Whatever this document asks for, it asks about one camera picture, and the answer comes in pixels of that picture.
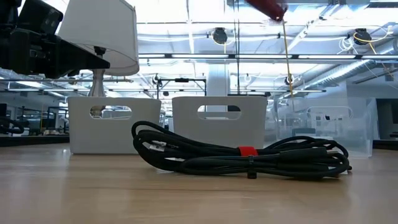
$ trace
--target wooden table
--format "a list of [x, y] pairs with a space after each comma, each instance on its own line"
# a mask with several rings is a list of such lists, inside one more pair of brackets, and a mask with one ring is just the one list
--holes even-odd
[[397, 223], [398, 152], [352, 159], [341, 179], [159, 172], [138, 156], [68, 144], [0, 149], [0, 223]]

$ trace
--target red velcro strap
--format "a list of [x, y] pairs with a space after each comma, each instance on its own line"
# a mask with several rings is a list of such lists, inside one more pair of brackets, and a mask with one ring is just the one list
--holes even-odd
[[257, 150], [252, 146], [240, 146], [242, 156], [258, 156]]

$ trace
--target white lamp shade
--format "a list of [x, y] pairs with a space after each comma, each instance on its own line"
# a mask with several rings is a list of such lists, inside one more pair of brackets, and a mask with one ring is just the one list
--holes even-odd
[[107, 75], [139, 71], [136, 10], [125, 0], [70, 0], [58, 35], [94, 54], [106, 48]]

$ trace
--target coiled cable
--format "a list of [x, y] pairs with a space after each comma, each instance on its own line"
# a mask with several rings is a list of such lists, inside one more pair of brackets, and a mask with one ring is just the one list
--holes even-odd
[[[137, 133], [139, 126], [151, 129]], [[253, 177], [253, 174], [265, 173], [320, 179], [338, 177], [351, 170], [348, 152], [343, 146], [336, 141], [308, 136], [283, 139], [264, 149], [256, 149], [258, 156], [243, 157], [238, 148], [194, 141], [148, 121], [136, 122], [131, 134], [135, 149], [146, 162], [158, 169], [183, 174], [248, 173], [248, 177]]]

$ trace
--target clear plastic bin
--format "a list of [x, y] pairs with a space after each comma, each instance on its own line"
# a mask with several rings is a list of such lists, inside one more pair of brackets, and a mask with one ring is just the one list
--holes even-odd
[[294, 98], [269, 103], [266, 145], [292, 136], [332, 139], [352, 157], [372, 155], [375, 99]]

